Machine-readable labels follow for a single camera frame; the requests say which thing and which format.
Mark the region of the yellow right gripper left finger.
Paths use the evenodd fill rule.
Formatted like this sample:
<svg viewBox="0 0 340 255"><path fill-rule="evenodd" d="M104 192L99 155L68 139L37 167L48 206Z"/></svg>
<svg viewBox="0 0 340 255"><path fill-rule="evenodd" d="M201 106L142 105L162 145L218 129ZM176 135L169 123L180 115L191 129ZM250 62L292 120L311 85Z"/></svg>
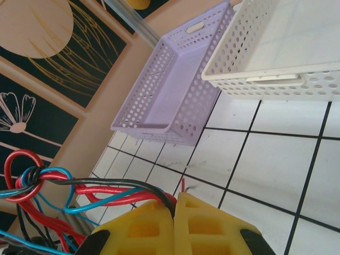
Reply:
<svg viewBox="0 0 340 255"><path fill-rule="evenodd" d="M151 200L95 228L75 255L174 255L173 246L172 215Z"/></svg>

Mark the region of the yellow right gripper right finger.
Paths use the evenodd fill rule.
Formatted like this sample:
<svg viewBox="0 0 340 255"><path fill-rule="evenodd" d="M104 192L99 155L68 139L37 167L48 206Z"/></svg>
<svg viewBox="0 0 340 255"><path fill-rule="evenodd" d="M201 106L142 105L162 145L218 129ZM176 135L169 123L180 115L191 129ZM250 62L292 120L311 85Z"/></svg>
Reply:
<svg viewBox="0 0 340 255"><path fill-rule="evenodd" d="M261 232L181 192L174 217L174 255L276 255Z"/></svg>

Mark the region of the purple perforated plastic basket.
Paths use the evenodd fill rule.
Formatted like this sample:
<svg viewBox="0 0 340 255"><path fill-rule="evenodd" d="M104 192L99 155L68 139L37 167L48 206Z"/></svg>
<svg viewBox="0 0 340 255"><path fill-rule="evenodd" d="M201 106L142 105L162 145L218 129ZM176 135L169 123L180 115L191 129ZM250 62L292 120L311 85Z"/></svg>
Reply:
<svg viewBox="0 0 340 255"><path fill-rule="evenodd" d="M194 146L218 89L202 72L234 15L229 0L164 34L110 128L136 139Z"/></svg>

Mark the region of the large white perforated basket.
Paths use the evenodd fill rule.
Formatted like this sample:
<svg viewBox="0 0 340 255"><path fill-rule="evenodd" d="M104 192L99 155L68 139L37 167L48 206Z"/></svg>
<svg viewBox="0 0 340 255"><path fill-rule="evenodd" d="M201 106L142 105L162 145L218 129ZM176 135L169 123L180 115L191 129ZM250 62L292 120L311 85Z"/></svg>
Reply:
<svg viewBox="0 0 340 255"><path fill-rule="evenodd" d="M340 0L242 0L201 77L234 99L340 101Z"/></svg>

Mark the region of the beige circle gold lines panel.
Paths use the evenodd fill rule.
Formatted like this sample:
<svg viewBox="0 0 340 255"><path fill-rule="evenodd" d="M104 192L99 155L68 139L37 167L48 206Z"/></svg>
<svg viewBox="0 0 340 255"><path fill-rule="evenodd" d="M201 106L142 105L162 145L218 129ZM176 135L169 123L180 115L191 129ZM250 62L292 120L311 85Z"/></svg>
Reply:
<svg viewBox="0 0 340 255"><path fill-rule="evenodd" d="M125 46L84 0L0 0L0 57L81 107Z"/></svg>

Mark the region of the single pink flower wall panel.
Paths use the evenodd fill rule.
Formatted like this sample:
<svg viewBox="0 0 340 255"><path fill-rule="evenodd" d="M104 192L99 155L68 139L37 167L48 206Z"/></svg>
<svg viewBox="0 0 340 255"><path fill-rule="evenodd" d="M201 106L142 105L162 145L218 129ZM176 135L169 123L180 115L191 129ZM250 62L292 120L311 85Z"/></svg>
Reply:
<svg viewBox="0 0 340 255"><path fill-rule="evenodd" d="M0 155L28 149L51 162L78 118L0 74Z"/></svg>

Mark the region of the aluminium corner post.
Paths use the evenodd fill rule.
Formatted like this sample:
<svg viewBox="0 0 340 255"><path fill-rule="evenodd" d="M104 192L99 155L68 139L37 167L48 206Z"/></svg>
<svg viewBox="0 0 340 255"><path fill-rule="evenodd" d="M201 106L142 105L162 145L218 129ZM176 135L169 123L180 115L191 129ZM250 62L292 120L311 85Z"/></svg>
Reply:
<svg viewBox="0 0 340 255"><path fill-rule="evenodd" d="M149 46L155 48L160 40L159 35L147 24L147 22L129 5L126 0L103 0L103 6L107 7L109 14L114 13L114 18L128 31L134 31Z"/></svg>

